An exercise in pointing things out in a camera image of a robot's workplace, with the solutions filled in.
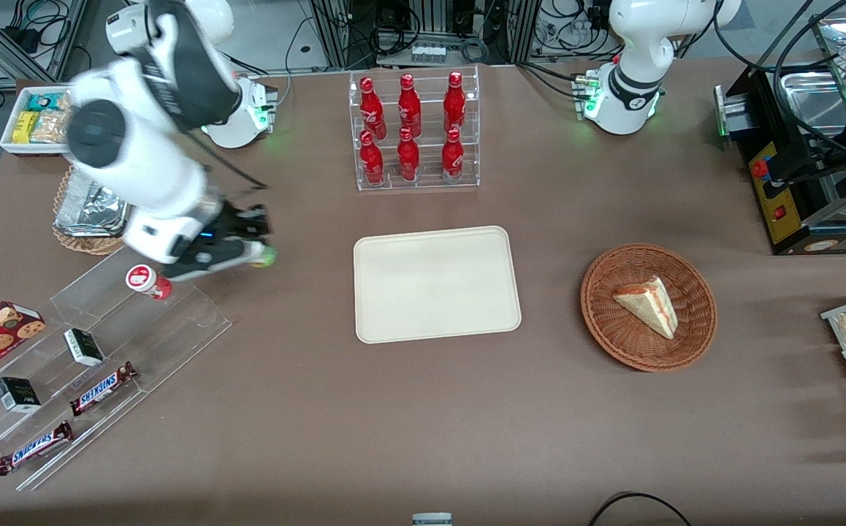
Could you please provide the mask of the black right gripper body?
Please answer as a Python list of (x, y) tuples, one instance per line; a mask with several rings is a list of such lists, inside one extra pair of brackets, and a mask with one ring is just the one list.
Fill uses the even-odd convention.
[(235, 207), (229, 200), (222, 200), (221, 210), (215, 219), (208, 224), (210, 242), (229, 239), (229, 237), (245, 237), (249, 234), (245, 210)]

